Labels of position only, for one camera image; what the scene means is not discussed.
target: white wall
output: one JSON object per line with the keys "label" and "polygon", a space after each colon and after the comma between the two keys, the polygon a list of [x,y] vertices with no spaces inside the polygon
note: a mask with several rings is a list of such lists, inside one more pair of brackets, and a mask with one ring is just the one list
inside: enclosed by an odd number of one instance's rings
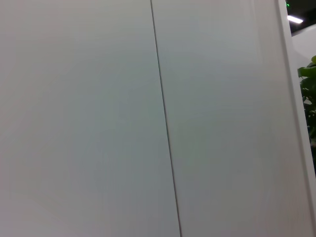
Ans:
{"label": "white wall", "polygon": [[0,237],[178,237],[147,0],[0,2]]}
{"label": "white wall", "polygon": [[153,7],[183,237],[314,236],[277,1]]}
{"label": "white wall", "polygon": [[292,40],[298,68],[306,67],[316,55],[316,26],[306,28]]}

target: panel seam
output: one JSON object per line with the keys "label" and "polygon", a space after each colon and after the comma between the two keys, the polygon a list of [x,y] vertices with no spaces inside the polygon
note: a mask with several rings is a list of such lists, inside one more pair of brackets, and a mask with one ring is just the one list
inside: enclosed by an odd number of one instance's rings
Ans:
{"label": "panel seam", "polygon": [[157,36],[156,36],[156,25],[155,25],[155,18],[154,18],[153,0],[150,0],[150,6],[151,6],[151,10],[152,10],[153,28],[154,28],[155,45],[156,45],[156,54],[157,54],[158,70],[159,70],[159,79],[160,79],[160,87],[161,87],[161,95],[162,95],[162,104],[163,104],[164,119],[165,119],[165,123],[166,123],[166,133],[167,133],[169,156],[170,156],[170,163],[171,163],[171,173],[172,173],[172,182],[173,182],[174,196],[175,196],[176,209],[177,209],[177,216],[178,216],[179,234],[180,234],[180,237],[183,237],[183,236],[182,236],[181,222],[180,222],[180,214],[179,214],[179,204],[178,204],[177,189],[176,189],[175,178],[174,178],[174,168],[173,168],[172,155],[171,155],[171,145],[170,145],[170,136],[169,136],[169,127],[168,127],[168,120],[167,120],[167,112],[166,112],[166,106],[165,106],[165,100],[164,100],[164,93],[163,93],[163,86],[162,86],[162,79],[161,79],[161,69],[160,69],[160,60],[159,60],[158,44],[157,44]]}

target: fluorescent light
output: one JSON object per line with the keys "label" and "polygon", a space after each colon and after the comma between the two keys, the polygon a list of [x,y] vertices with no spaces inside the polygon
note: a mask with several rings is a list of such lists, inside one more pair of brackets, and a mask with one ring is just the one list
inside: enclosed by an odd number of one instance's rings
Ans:
{"label": "fluorescent light", "polygon": [[299,19],[299,18],[296,18],[296,17],[294,17],[294,16],[287,16],[287,19],[288,19],[289,21],[293,21],[293,22],[295,22],[295,23],[297,23],[297,24],[301,24],[301,23],[303,22],[303,20],[301,20],[301,19]]}

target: white door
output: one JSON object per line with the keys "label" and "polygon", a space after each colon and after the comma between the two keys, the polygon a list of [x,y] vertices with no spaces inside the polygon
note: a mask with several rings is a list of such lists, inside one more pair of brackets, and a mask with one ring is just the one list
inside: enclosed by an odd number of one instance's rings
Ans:
{"label": "white door", "polygon": [[153,0],[183,237],[314,236],[277,3]]}
{"label": "white door", "polygon": [[148,0],[0,2],[0,236],[179,237]]}

